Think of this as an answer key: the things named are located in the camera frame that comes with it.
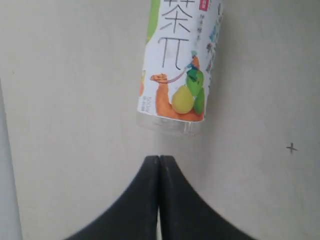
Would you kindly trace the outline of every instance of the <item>bottle label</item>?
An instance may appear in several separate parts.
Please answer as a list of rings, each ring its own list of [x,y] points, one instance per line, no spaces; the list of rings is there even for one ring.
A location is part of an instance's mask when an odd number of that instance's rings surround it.
[[[205,118],[222,12],[222,0],[151,0],[139,112]]]

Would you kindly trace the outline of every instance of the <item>plastic bottle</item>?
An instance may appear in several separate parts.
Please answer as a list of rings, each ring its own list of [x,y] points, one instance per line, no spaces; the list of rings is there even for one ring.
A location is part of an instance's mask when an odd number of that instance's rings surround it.
[[[195,135],[205,119],[222,0],[151,0],[138,123]]]

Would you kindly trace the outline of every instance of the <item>black object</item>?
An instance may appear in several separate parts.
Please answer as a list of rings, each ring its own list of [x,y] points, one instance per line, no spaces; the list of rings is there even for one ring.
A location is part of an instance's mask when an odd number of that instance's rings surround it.
[[[191,187],[174,157],[160,157],[163,240],[253,240],[216,213]]]
[[[67,240],[156,240],[159,157],[146,157],[132,183],[97,220]]]
[[[121,197],[67,240],[253,240],[216,213],[191,187],[173,156],[148,156]]]

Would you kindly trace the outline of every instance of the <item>clear plastic bottle base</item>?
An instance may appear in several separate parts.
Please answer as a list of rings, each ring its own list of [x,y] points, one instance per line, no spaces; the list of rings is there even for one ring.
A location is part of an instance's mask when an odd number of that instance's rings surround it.
[[[200,132],[201,124],[203,122],[179,121],[138,112],[137,123],[141,127],[161,131],[170,135],[194,136]]]

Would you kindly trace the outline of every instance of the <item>red logo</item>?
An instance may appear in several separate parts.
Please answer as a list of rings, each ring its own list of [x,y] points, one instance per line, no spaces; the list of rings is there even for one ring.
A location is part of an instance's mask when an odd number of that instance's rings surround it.
[[[206,12],[206,11],[208,11],[208,6],[209,6],[209,0],[201,0],[199,10]]]

